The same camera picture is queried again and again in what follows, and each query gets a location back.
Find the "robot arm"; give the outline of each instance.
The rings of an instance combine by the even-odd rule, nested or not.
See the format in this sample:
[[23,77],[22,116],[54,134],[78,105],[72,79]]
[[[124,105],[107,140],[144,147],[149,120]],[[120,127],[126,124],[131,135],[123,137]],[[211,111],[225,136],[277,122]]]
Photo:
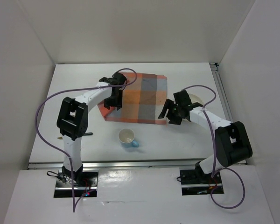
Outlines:
[[[127,81],[121,73],[112,78],[102,78],[96,85],[98,89],[90,90],[76,98],[64,98],[57,119],[57,127],[63,136],[64,150],[70,155],[73,163],[74,180],[78,181],[83,171],[81,160],[81,140],[88,127],[88,113],[104,100],[104,107],[122,107],[122,89],[120,87],[100,88],[106,85],[122,85]],[[71,178],[70,160],[64,158],[62,172]]]
[[[174,94],[175,102],[167,99],[159,119],[166,117],[170,124],[180,125],[183,119],[194,122],[209,130],[209,124],[203,113],[210,119],[216,142],[216,170],[231,166],[252,156],[251,145],[245,126],[237,121],[232,123],[203,109],[199,103],[192,103],[188,93],[183,90]],[[196,173],[199,176],[212,172],[214,155],[196,164]]]

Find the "white table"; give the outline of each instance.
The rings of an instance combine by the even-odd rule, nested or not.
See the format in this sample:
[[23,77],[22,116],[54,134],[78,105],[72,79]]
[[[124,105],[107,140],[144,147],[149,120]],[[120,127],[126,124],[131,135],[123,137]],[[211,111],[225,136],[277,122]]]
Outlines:
[[[168,78],[168,98],[173,93],[194,84],[209,86],[217,92],[215,81],[208,63],[129,63],[129,64],[62,64],[57,65],[48,96],[62,90],[91,87],[102,77],[110,77],[116,70],[132,68],[137,72],[165,75]],[[192,88],[195,94],[207,102],[213,93],[204,88]],[[60,105],[66,96],[76,97],[81,92],[58,95],[49,100],[43,110],[40,131],[49,142],[63,148],[63,141],[56,126]],[[211,112],[225,118],[219,97],[207,107]],[[133,151],[119,145],[118,133],[122,128],[134,130],[140,147]],[[88,132],[93,136],[82,139],[83,161],[141,161],[200,159],[212,154],[210,131],[183,121],[182,125],[149,125],[107,122],[97,107],[89,113]],[[43,143],[37,136],[32,149],[30,163],[63,162],[64,155]]]
[[[273,224],[254,166],[233,166],[246,187],[243,204],[217,207],[209,195],[182,196],[178,168],[101,169],[98,197],[82,199],[72,213],[71,198],[53,198],[56,179],[46,170],[20,171],[4,224]],[[237,204],[241,184],[221,172],[225,206]]]

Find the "cup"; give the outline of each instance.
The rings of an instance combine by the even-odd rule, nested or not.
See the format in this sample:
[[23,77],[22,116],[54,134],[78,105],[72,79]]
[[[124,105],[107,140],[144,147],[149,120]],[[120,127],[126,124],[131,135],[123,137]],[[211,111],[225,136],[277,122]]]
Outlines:
[[122,147],[139,147],[139,143],[135,141],[135,133],[131,129],[122,129],[118,134],[118,138]]

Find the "cloth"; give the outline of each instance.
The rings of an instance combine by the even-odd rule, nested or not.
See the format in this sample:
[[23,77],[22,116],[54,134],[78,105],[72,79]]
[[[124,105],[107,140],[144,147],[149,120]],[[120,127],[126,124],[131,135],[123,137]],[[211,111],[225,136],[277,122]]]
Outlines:
[[[131,82],[135,74],[122,73]],[[163,75],[137,73],[138,78],[123,90],[122,108],[118,111],[104,108],[104,102],[98,108],[106,121],[127,123],[145,123],[165,125],[166,119],[158,119],[167,98],[167,77]]]

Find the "cable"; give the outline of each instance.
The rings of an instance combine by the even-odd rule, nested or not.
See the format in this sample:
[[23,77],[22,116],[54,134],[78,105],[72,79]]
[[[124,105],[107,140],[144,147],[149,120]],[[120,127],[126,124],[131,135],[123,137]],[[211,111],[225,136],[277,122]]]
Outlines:
[[[126,83],[125,83],[125,84],[127,84],[127,82],[128,82],[128,79],[126,79]],[[126,88],[126,86],[123,87],[123,88],[121,89],[121,91],[123,91],[125,88]]]
[[55,177],[55,178],[57,178],[57,179],[60,180],[60,181],[63,180],[63,178],[62,178],[61,176],[59,176],[58,173],[55,173],[55,172],[53,172],[53,171],[48,171],[48,172],[47,172],[47,175],[48,175],[48,176]]
[[88,183],[87,183],[87,181],[85,179],[83,179],[83,181],[85,182],[85,190],[84,190],[84,193],[85,193],[86,190],[87,190],[87,187],[88,187]]
[[[214,94],[214,98],[211,99],[209,102],[205,103],[205,104],[203,105],[203,107],[202,107],[203,109],[206,107],[206,105],[208,105],[208,104],[210,104],[211,102],[213,102],[213,101],[216,99],[216,97],[217,97],[216,92],[213,91],[210,87],[205,86],[205,85],[191,85],[191,86],[188,86],[188,87],[186,87],[186,88],[184,88],[184,89],[182,89],[182,90],[186,90],[186,89],[193,88],[193,87],[203,87],[203,88],[206,88],[206,89],[212,91],[213,94]],[[216,150],[215,135],[214,135],[213,128],[211,127],[211,122],[210,122],[209,116],[207,115],[207,113],[205,112],[205,110],[203,110],[203,113],[204,113],[204,115],[205,115],[205,117],[206,117],[207,123],[209,124],[209,127],[210,127],[210,134],[211,134],[211,140],[212,140],[212,143],[213,143],[214,162],[213,162],[213,170],[212,170],[212,172],[211,172],[211,177],[214,177],[214,176],[215,176],[215,169],[216,169],[216,158],[217,158],[217,150]]]
[[209,182],[209,189],[213,189],[213,188],[215,188],[216,186],[218,186],[218,181],[216,181],[215,178],[210,178],[210,180],[211,180],[211,179],[215,182],[216,185],[215,185],[215,186],[211,186],[211,183],[210,183],[211,181],[210,181],[210,182]]
[[[34,119],[34,125],[35,125],[35,129],[36,129],[36,133],[38,134],[38,136],[40,137],[40,139],[41,139],[43,142],[45,142],[47,145],[51,146],[52,148],[58,150],[59,152],[62,152],[63,154],[65,154],[65,155],[69,158],[69,161],[70,161],[70,175],[71,175],[72,180],[74,180],[74,170],[73,170],[73,163],[72,163],[72,159],[71,159],[70,155],[69,155],[67,152],[65,152],[64,150],[58,148],[57,146],[54,146],[53,144],[51,144],[51,143],[49,143],[47,140],[45,140],[45,138],[42,136],[42,134],[40,133],[40,131],[39,131],[39,129],[38,129],[38,124],[37,124],[38,114],[39,114],[41,108],[44,106],[44,104],[45,104],[49,99],[51,99],[51,98],[53,98],[54,96],[57,96],[57,95],[59,95],[59,94],[65,93],[65,92],[85,91],[85,90],[97,90],[97,89],[113,88],[113,87],[125,87],[125,86],[128,86],[128,85],[133,84],[133,83],[137,80],[137,73],[136,73],[133,69],[129,69],[129,68],[120,69],[120,70],[116,71],[115,73],[120,72],[120,71],[123,71],[123,70],[130,70],[130,71],[132,71],[133,73],[135,73],[135,79],[134,79],[132,82],[127,83],[127,84],[123,84],[123,85],[106,85],[106,86],[100,86],[99,88],[96,86],[96,87],[90,87],[90,88],[63,90],[63,91],[54,93],[53,95],[47,97],[47,98],[39,105],[39,107],[38,107],[37,110],[36,110],[35,119]],[[75,202],[75,190],[74,190],[74,183],[73,183],[73,181],[71,182],[71,195],[72,195],[72,198],[73,198],[73,212],[75,212],[75,211],[76,211],[77,203],[80,201],[80,199],[81,199],[83,196],[85,196],[85,194],[82,194],[81,197],[79,197],[79,199],[77,200],[77,202]]]
[[212,126],[211,126],[210,118],[209,118],[209,116],[207,115],[207,113],[206,113],[205,110],[204,110],[206,105],[210,104],[211,102],[213,102],[213,101],[216,99],[216,97],[217,97],[216,92],[213,91],[210,87],[205,86],[205,85],[191,85],[191,86],[188,86],[188,87],[186,87],[186,88],[184,88],[184,89],[182,89],[182,90],[186,90],[186,89],[189,89],[189,88],[192,88],[192,87],[203,87],[203,88],[206,88],[206,89],[212,91],[213,94],[214,94],[214,98],[213,98],[212,100],[210,100],[209,102],[207,102],[206,104],[204,104],[203,107],[202,107],[202,108],[203,108],[203,113],[204,113],[204,115],[205,115],[205,117],[206,117],[206,120],[207,120],[207,123],[209,124],[209,127],[210,127],[211,140],[212,140],[212,143],[213,143],[214,161],[213,161],[213,169],[212,169],[212,172],[211,172],[211,177],[213,178],[213,177],[215,176],[216,173],[220,172],[220,171],[223,170],[223,169],[227,169],[227,170],[230,170],[231,172],[235,173],[235,174],[238,176],[238,178],[239,178],[239,180],[241,181],[241,184],[242,184],[242,186],[243,186],[243,197],[242,197],[242,200],[241,200],[238,204],[236,204],[236,205],[234,205],[234,206],[225,207],[225,206],[222,206],[222,205],[218,204],[218,203],[214,200],[212,194],[213,194],[214,190],[217,189],[218,187],[213,188],[213,189],[211,190],[211,192],[210,192],[210,197],[211,197],[211,199],[213,200],[213,202],[214,202],[217,206],[219,206],[219,207],[221,207],[221,208],[223,208],[223,209],[235,209],[235,208],[237,208],[238,206],[240,206],[240,205],[243,203],[244,199],[245,199],[245,185],[244,185],[244,182],[243,182],[242,178],[241,178],[241,177],[239,176],[239,174],[238,174],[237,172],[235,172],[233,169],[230,169],[230,168],[222,168],[222,169],[219,169],[219,170],[216,171],[217,149],[216,149],[215,135],[214,135],[214,130],[213,130]]
[[246,196],[245,185],[244,185],[243,179],[242,179],[242,178],[239,176],[239,174],[238,174],[237,172],[235,172],[233,169],[230,169],[230,168],[222,168],[222,169],[217,170],[217,171],[215,172],[215,174],[218,173],[218,172],[220,172],[220,171],[223,170],[223,169],[230,170],[231,172],[235,173],[236,176],[238,176],[239,180],[241,181],[242,187],[243,187],[243,197],[242,197],[241,201],[240,201],[238,204],[234,205],[234,206],[231,206],[231,207],[222,206],[222,205],[220,205],[218,202],[216,202],[216,201],[214,200],[214,198],[213,198],[213,192],[214,192],[214,190],[216,190],[216,189],[219,188],[220,186],[217,186],[217,187],[215,187],[215,188],[213,188],[213,189],[211,190],[211,192],[210,192],[210,197],[211,197],[211,199],[213,200],[213,202],[214,202],[217,206],[219,206],[220,208],[223,208],[223,209],[235,209],[235,208],[237,208],[238,206],[240,206],[240,205],[243,203],[244,199],[245,199],[245,196]]

